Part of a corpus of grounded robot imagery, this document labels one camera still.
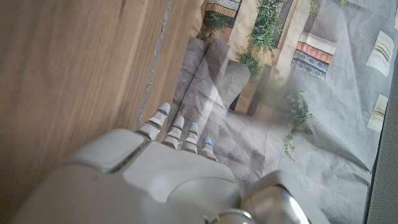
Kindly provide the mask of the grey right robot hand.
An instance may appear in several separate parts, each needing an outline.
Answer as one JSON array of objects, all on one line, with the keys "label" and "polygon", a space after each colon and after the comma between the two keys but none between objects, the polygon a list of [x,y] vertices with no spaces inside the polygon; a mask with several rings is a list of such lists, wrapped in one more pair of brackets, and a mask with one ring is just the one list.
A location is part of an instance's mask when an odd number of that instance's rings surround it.
[{"label": "grey right robot hand", "polygon": [[305,189],[280,170],[240,194],[198,125],[162,104],[136,131],[114,129],[68,156],[27,198],[12,223],[326,223]]}]

